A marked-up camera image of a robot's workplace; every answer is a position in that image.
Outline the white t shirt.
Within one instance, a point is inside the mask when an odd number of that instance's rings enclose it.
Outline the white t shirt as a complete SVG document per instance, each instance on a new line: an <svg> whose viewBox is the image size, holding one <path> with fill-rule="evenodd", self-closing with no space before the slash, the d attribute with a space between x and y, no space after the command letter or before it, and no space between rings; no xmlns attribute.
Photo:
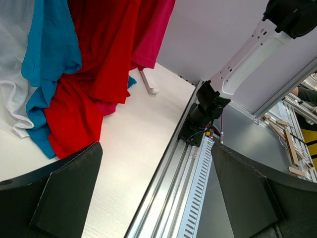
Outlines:
<svg viewBox="0 0 317 238"><path fill-rule="evenodd" d="M0 2L0 93L5 108L16 120L13 131L20 138L28 137L26 130L34 127L26 104L35 88L21 74L34 5L33 0Z"/></svg>

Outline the blue t shirt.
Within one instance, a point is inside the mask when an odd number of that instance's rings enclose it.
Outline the blue t shirt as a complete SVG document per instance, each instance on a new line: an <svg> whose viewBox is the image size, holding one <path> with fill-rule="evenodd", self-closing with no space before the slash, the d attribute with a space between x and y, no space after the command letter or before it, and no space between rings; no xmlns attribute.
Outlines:
<svg viewBox="0 0 317 238"><path fill-rule="evenodd" d="M36 88L26 112L34 127L31 139L49 158L58 157L49 142L50 128L44 110L50 106L63 74L74 74L82 67L82 55L69 0L38 0L28 37L21 73Z"/></svg>

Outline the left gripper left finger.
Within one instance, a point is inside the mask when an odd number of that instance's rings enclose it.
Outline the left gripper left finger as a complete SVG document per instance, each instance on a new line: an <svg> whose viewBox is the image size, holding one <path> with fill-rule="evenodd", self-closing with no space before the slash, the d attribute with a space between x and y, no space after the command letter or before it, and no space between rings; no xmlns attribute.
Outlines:
<svg viewBox="0 0 317 238"><path fill-rule="evenodd" d="M80 238L103 150L100 143L0 183L2 238Z"/></svg>

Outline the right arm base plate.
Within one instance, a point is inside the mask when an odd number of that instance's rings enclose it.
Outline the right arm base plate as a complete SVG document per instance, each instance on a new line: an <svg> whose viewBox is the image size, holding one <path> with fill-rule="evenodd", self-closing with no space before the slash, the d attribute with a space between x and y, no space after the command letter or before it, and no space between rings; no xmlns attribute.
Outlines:
<svg viewBox="0 0 317 238"><path fill-rule="evenodd" d="M193 103L178 135L191 146L200 147L203 132L206 130L210 118L205 114L200 104Z"/></svg>

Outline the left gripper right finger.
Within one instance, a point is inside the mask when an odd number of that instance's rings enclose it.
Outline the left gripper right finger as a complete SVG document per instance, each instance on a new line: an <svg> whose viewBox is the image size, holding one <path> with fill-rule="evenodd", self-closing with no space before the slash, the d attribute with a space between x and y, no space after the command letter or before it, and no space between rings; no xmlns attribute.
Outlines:
<svg viewBox="0 0 317 238"><path fill-rule="evenodd" d="M236 238L315 238L317 184L249 159L219 143L211 149Z"/></svg>

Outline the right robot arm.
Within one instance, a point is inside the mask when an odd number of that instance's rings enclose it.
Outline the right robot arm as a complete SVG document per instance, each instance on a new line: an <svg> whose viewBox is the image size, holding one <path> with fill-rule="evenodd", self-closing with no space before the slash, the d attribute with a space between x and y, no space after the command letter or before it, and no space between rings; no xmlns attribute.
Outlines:
<svg viewBox="0 0 317 238"><path fill-rule="evenodd" d="M266 58L317 26L315 0L270 0L251 37L229 62L197 91L198 105L188 115L193 128L218 119L238 87Z"/></svg>

